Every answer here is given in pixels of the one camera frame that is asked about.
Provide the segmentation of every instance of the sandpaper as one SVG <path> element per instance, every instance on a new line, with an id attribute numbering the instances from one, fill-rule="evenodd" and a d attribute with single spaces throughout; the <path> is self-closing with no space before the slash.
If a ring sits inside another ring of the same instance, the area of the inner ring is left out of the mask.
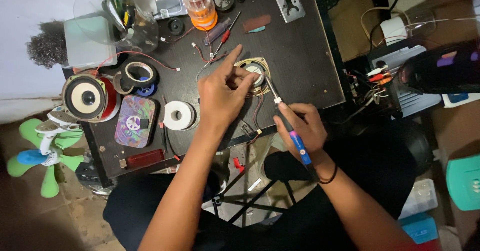
<path id="1" fill-rule="evenodd" d="M 252 18 L 243 22 L 243 29 L 245 30 L 245 32 L 249 32 L 259 27 L 268 25 L 271 21 L 272 21 L 272 18 L 270 17 L 269 14 L 262 15 L 257 18 Z"/>

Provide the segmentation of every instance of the person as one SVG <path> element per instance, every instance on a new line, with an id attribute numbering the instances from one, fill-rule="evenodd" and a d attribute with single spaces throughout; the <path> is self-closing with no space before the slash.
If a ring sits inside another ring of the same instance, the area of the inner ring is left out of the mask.
<path id="1" fill-rule="evenodd" d="M 387 143 L 377 136 L 325 143 L 327 133 L 310 104 L 279 103 L 278 108 L 302 138 L 323 182 L 338 166 L 330 183 L 318 184 L 264 233 L 239 228 L 201 209 L 212 159 L 259 75 L 233 66 L 241 51 L 238 45 L 198 82 L 201 119 L 177 173 L 120 182 L 111 192 L 103 216 L 123 247 L 128 251 L 414 249 L 412 239 L 396 223 L 415 180 L 410 152 L 393 146 L 393 138 Z M 278 152 L 272 158 L 279 167 L 287 160 L 300 160 L 281 119 L 273 119 L 289 153 Z"/>

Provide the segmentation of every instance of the hand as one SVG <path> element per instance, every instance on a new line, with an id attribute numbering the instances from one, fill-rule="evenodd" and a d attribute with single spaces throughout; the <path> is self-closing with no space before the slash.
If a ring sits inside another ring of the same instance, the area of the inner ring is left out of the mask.
<path id="1" fill-rule="evenodd" d="M 242 45 L 238 45 L 211 75 L 198 81 L 201 126 L 225 132 L 240 113 L 249 88 L 259 76 L 233 66 L 241 52 Z"/>
<path id="2" fill-rule="evenodd" d="M 291 104 L 288 106 L 285 103 L 279 103 L 278 109 L 303 140 L 305 149 L 313 164 L 319 164 L 321 162 L 319 157 L 321 156 L 322 147 L 327 138 L 327 132 L 325 131 L 317 108 L 311 104 Z M 304 114 L 305 119 L 301 119 L 295 113 Z M 280 134 L 280 137 L 282 137 L 283 142 L 287 145 L 288 150 L 300 161 L 300 154 L 285 129 L 282 119 L 280 119 L 279 116 L 274 116 L 273 120 L 276 123 L 276 130 Z"/>

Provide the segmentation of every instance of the black pants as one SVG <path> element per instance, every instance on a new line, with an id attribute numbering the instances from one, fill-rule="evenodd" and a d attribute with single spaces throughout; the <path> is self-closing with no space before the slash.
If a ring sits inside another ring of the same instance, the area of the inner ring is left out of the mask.
<path id="1" fill-rule="evenodd" d="M 325 151 L 364 191 L 395 219 L 415 181 L 416 162 L 394 139 L 375 136 L 328 142 Z M 277 160 L 280 178 L 301 177 L 285 164 L 298 164 L 287 153 L 268 156 Z M 152 216 L 174 174 L 149 174 L 120 183 L 111 193 L 103 218 L 127 251 L 137 250 Z M 201 211 L 195 250 L 348 250 L 355 249 L 327 195 L 316 186 L 266 232 L 239 228 Z"/>

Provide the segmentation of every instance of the green fan blade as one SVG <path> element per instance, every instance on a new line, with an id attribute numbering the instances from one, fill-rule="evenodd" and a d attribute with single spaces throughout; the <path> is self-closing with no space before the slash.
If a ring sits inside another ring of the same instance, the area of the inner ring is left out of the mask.
<path id="1" fill-rule="evenodd" d="M 53 198 L 59 193 L 59 191 L 59 185 L 55 180 L 55 168 L 53 165 L 49 165 L 46 167 L 45 178 L 43 178 L 40 194 L 44 198 Z"/>
<path id="2" fill-rule="evenodd" d="M 40 142 L 42 142 L 43 138 L 43 134 L 39 134 L 35 131 L 35 127 L 37 127 L 40 123 L 42 123 L 42 121 L 39 119 L 29 119 L 22 123 L 20 128 L 18 128 L 21 137 L 32 142 L 37 149 L 40 148 Z"/>
<path id="3" fill-rule="evenodd" d="M 20 177 L 23 175 L 29 168 L 34 166 L 33 164 L 21 164 L 17 160 L 17 156 L 13 156 L 7 162 L 7 172 L 12 177 Z"/>
<path id="4" fill-rule="evenodd" d="M 83 156 L 65 156 L 65 155 L 60 155 L 60 162 L 64 163 L 68 168 L 70 168 L 72 171 L 75 171 L 78 167 L 78 165 L 84 161 Z"/>
<path id="5" fill-rule="evenodd" d="M 78 132 L 66 131 L 58 134 L 55 137 L 54 143 L 57 145 L 57 147 L 63 150 L 77 143 L 78 140 L 80 140 L 80 138 L 82 137 L 82 135 L 83 132 L 80 130 Z"/>

